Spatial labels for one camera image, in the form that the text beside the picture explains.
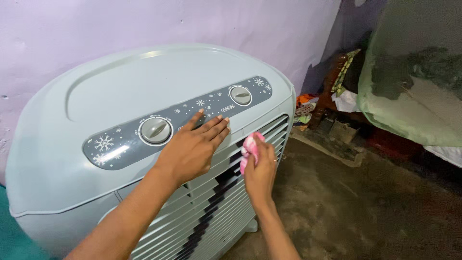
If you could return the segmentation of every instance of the rotary knob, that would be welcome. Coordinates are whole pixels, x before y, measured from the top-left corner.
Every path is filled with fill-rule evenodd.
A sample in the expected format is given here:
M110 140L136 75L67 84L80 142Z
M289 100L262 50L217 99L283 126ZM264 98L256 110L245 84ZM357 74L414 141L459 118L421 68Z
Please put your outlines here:
M161 118L146 120L141 127L141 136L144 140L152 144L165 142L171 133L170 125Z
M252 100L250 92L244 87L234 87L231 90L231 98L240 105L247 105Z

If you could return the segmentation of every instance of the horizontal louver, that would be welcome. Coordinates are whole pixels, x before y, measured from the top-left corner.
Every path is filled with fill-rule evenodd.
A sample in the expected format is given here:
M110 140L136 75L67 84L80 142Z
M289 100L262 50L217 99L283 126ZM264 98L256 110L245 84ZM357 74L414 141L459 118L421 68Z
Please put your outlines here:
M288 136L287 115L259 129L278 160ZM132 252L134 260L209 259L239 234L255 213L239 166L244 139L212 158L212 168L162 207Z

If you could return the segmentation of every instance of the green mosquito net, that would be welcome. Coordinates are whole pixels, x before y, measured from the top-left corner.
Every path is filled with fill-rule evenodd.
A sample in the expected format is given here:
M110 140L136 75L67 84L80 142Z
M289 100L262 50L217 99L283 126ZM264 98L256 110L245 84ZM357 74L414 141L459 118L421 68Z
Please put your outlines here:
M379 128L422 145L462 146L462 0L389 0L357 103Z

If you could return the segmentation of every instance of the cleaning cloth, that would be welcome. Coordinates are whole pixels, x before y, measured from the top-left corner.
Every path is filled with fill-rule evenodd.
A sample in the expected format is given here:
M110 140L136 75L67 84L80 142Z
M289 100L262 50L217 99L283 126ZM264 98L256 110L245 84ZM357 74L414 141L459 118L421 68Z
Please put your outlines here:
M259 132L251 133L245 140L244 144L242 144L241 154L241 175L244 175L245 167L247 166L247 162L249 161L249 156L254 155L255 157L255 165L258 162L258 147L255 143L255 138L260 138L260 140L265 141L265 137L262 136Z

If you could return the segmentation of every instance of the gray control panel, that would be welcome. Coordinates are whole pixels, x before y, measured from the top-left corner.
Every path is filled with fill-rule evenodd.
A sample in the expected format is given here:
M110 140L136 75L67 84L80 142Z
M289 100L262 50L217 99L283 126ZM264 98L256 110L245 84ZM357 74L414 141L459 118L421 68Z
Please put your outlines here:
M265 78L252 77L94 134L84 141L83 152L97 167L122 169L161 151L199 109L205 115L200 123L220 114L232 117L269 99L272 92Z

